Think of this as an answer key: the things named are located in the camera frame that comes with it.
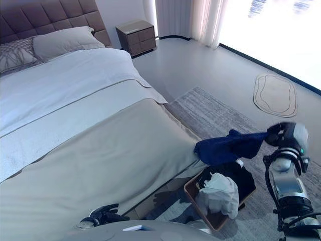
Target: nightstand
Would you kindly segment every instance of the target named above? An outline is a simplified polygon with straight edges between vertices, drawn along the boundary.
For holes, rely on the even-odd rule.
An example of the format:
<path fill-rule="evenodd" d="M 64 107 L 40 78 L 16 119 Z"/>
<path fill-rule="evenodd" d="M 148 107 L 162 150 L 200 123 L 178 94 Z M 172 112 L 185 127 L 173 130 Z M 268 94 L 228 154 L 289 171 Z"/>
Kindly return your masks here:
<path fill-rule="evenodd" d="M 123 50 L 132 57 L 156 47 L 154 26 L 146 21 L 133 21 L 116 27 Z"/>

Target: gray rug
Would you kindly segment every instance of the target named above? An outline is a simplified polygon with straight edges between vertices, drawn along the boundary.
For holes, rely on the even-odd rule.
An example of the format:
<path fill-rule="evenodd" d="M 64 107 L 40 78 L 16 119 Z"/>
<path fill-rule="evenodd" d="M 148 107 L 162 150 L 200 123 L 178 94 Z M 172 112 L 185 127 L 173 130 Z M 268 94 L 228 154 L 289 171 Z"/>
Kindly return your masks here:
<path fill-rule="evenodd" d="M 169 109 L 202 139 L 226 136 L 230 129 L 241 133 L 262 131 L 249 118 L 198 87 L 170 103 Z M 283 237 L 277 231 L 277 216 L 272 213 L 275 207 L 266 188 L 262 162 L 263 155 L 273 151 L 273 147 L 263 143 L 255 158 L 243 159 L 246 169 L 253 175 L 257 190 L 245 202 L 246 207 L 238 216 L 228 220 L 219 232 L 214 233 L 215 237 L 222 240 L 278 240 Z M 320 165 L 311 162 L 308 173 L 302 178 L 315 210 L 321 210 L 320 173 Z M 181 188 L 145 219 L 185 223 L 189 216 L 200 219 Z"/>

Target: blue cloth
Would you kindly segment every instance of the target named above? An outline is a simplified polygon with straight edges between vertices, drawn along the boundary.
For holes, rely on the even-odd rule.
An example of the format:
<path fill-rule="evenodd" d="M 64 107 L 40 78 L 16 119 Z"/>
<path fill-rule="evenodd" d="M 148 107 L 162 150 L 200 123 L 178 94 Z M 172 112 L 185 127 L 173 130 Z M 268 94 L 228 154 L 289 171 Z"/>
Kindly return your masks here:
<path fill-rule="evenodd" d="M 234 162 L 241 157 L 251 159 L 258 153 L 267 133 L 241 134 L 230 130 L 226 137 L 197 142 L 194 152 L 206 164 L 215 166 Z"/>

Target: brown basket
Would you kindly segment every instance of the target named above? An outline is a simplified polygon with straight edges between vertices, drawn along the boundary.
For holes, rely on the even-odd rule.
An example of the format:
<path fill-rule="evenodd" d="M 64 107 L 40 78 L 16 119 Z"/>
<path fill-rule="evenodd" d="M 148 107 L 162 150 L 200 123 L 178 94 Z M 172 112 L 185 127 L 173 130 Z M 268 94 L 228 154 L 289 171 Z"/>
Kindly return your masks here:
<path fill-rule="evenodd" d="M 185 185 L 184 185 L 184 191 L 186 193 L 186 195 L 188 196 L 188 198 L 190 199 L 190 201 L 192 202 L 194 208 L 196 209 L 197 213 L 199 214 L 199 216 L 204 220 L 204 222 L 207 224 L 207 226 L 213 230 L 213 231 L 218 231 L 220 230 L 223 225 L 225 224 L 225 222 L 228 219 L 228 216 L 223 215 L 221 212 L 218 213 L 214 213 L 211 214 L 210 212 L 208 212 L 208 214 L 205 216 L 202 211 L 200 210 L 199 206 L 197 205 L 197 203 L 195 202 L 195 197 L 196 195 L 199 193 L 200 189 L 199 187 L 197 187 L 196 183 L 197 183 L 197 179 L 198 177 L 202 174 L 202 172 L 200 172 L 198 175 L 196 175 L 195 177 L 193 177 L 190 181 L 188 181 Z M 241 206 L 244 207 L 244 201 L 255 191 L 256 189 L 254 189 L 249 195 L 247 195 L 243 200 L 241 200 L 240 204 L 239 204 L 239 210 L 241 209 Z"/>

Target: headboard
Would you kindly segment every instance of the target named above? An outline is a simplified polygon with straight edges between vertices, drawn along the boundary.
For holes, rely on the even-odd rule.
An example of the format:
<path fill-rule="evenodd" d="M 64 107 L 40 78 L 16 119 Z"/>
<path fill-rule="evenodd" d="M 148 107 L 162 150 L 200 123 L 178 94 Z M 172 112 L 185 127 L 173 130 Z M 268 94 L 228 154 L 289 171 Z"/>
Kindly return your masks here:
<path fill-rule="evenodd" d="M 1 44 L 72 27 L 90 26 L 105 46 L 111 42 L 95 0 L 46 0 L 0 14 Z"/>

